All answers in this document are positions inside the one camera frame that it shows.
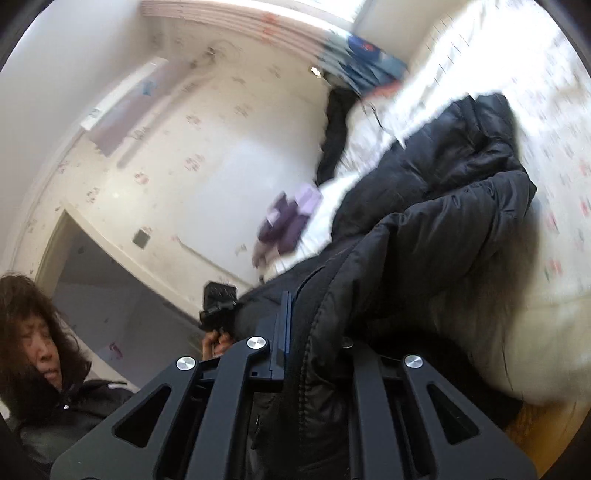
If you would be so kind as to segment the person's left hand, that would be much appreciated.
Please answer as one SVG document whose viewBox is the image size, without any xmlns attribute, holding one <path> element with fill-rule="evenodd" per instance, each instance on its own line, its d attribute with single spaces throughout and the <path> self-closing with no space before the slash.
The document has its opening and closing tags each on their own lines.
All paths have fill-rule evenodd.
<svg viewBox="0 0 591 480">
<path fill-rule="evenodd" d="M 207 332 L 201 342 L 201 360 L 207 361 L 222 356 L 233 344 L 235 338 L 228 332 Z"/>
</svg>

